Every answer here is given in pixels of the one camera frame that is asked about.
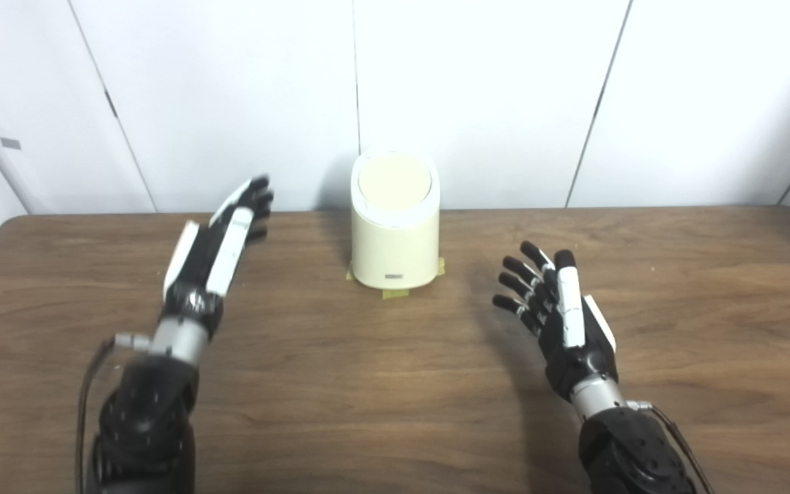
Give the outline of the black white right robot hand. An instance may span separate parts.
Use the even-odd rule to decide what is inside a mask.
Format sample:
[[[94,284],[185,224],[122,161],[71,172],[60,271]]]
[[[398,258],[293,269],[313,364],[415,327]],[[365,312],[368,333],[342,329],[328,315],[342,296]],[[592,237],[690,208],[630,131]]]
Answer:
[[[618,381],[617,344],[598,307],[583,293],[573,251],[548,256],[523,241],[520,252],[533,265],[504,257],[498,281],[514,295],[496,294],[492,302],[514,314],[535,337],[555,394],[570,401],[574,388],[593,375]]]

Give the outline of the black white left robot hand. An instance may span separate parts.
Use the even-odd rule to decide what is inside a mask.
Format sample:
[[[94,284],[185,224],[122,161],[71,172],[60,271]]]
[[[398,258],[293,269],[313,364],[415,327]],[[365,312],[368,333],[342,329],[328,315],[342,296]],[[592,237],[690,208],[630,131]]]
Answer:
[[[244,250],[267,237],[274,197],[261,175],[232,191],[207,222],[185,222],[164,275],[160,321],[192,321],[216,334]]]

